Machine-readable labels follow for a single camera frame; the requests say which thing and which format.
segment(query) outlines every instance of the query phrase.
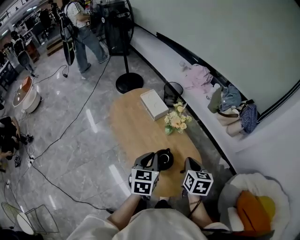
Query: wire chair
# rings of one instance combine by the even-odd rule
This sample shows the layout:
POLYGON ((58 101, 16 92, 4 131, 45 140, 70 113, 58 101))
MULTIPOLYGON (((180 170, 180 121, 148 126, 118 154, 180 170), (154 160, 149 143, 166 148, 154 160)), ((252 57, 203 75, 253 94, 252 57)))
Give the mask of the wire chair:
POLYGON ((9 220, 15 225, 16 223, 19 224, 20 228, 26 232, 29 235, 36 235, 38 233, 40 234, 49 234, 49 233, 59 233, 58 226, 50 213, 50 211, 47 209, 47 207, 43 204, 40 205, 37 208, 33 208, 27 212, 23 212, 18 208, 15 208, 14 206, 8 204, 7 202, 3 202, 1 204, 2 209, 6 216, 9 218, 9 220), (41 208, 45 208, 47 213, 51 216, 51 219, 53 220, 55 224, 55 228, 57 231, 48 231, 44 228, 45 224, 42 224, 40 219, 38 218, 38 213, 41 208))

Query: beige bag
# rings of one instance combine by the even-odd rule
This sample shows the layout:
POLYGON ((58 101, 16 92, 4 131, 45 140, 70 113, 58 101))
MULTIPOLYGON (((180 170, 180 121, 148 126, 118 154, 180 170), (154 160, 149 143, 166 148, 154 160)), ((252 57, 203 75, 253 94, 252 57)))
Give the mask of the beige bag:
POLYGON ((232 124, 229 124, 226 128, 226 133, 231 136, 231 137, 234 137, 236 136, 240 131, 242 131, 243 128, 242 128, 242 124, 241 124, 241 121, 238 120, 232 124))
POLYGON ((217 112, 217 119, 222 126, 226 126, 239 120, 240 112, 238 109, 231 107, 224 112, 217 112))

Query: gray tile floor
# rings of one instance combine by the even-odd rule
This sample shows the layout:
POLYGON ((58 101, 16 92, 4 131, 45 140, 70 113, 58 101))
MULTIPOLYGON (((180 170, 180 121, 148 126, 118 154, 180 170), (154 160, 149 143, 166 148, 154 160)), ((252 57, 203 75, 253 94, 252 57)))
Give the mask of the gray tile floor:
MULTIPOLYGON (((14 92, 28 73, 21 72, 17 81, 11 85, 6 95, 6 114, 19 120, 23 133, 29 132, 34 135, 32 147, 28 148, 34 157, 39 156, 61 136, 93 91, 105 64, 98 64, 88 49, 87 55, 92 67, 86 74, 79 73, 75 61, 69 69, 68 78, 62 76, 61 68, 53 77, 35 85, 43 100, 36 111, 27 118, 22 114, 20 107, 14 108, 11 103, 14 92)), ((163 95, 164 83, 142 59, 132 52, 128 62, 130 70, 144 78, 144 87, 155 89, 160 96, 163 95)), ((52 75, 62 64, 65 64, 63 50, 50 57, 41 56, 36 63, 36 73, 39 77, 34 79, 34 82, 52 75)), ((78 119, 59 141, 34 162, 34 165, 54 184, 75 199, 98 207, 117 208, 129 193, 127 179, 131 166, 126 164, 125 154, 108 124, 110 105, 120 96, 114 84, 117 77, 123 73, 125 73, 123 58, 112 57, 78 119), (112 173, 115 174, 116 171, 121 178, 113 177, 112 173)), ((219 153, 195 120, 190 124, 187 133, 199 150, 204 166, 214 175, 215 184, 210 199, 216 200, 231 173, 218 164, 219 153)), ((14 160, 9 161, 9 169, 6 174, 0 176, 0 180, 1 178, 3 181, 11 180, 11 188, 16 193, 17 203, 24 211, 41 204, 47 206, 60 233, 49 234, 44 237, 45 239, 66 239, 88 214, 108 216, 104 210, 72 201, 32 167, 27 170, 28 158, 24 148, 19 151, 19 155, 22 159, 21 166, 15 168, 14 160)), ((0 201, 5 202, 4 182, 0 183, 0 188, 0 201)), ((9 189, 5 190, 5 194, 10 204, 18 206, 9 189)), ((180 196, 172 202, 175 208, 184 205, 180 196)), ((0 225, 12 226, 2 210, 0 210, 0 225)))

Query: pink clothing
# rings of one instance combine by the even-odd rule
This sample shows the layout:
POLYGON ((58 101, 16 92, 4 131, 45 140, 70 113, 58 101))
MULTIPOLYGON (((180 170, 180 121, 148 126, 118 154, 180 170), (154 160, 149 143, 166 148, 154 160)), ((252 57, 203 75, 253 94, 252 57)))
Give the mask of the pink clothing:
POLYGON ((208 93, 212 87, 211 80, 213 76, 207 67, 203 67, 199 64, 194 64, 191 70, 187 71, 185 77, 185 88, 199 88, 204 93, 208 93))

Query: fan base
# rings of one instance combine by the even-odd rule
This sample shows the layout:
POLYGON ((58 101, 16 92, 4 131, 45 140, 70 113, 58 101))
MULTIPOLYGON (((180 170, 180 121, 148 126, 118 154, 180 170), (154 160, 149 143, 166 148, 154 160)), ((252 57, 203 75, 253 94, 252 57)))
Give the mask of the fan base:
POLYGON ((143 78, 136 73, 125 73, 116 81, 116 88, 120 93, 127 93, 133 89, 142 88, 143 78))

